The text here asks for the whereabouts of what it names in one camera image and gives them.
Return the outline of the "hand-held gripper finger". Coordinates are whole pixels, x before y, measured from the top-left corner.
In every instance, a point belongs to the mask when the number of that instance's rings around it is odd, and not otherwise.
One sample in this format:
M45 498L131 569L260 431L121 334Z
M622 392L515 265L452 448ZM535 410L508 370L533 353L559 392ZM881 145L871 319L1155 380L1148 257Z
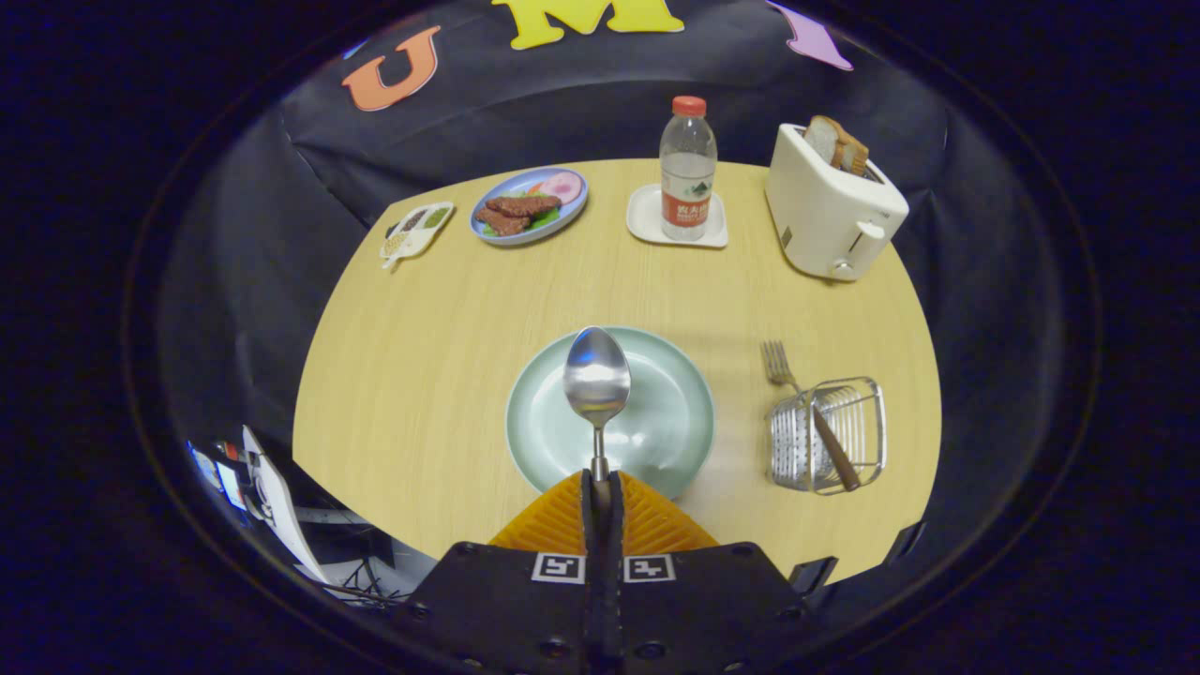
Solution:
M624 551L624 482L600 504L602 674L772 674L818 623L761 546Z
M472 674L586 674L594 653L592 472L571 474L491 543L448 548L390 616L394 631Z

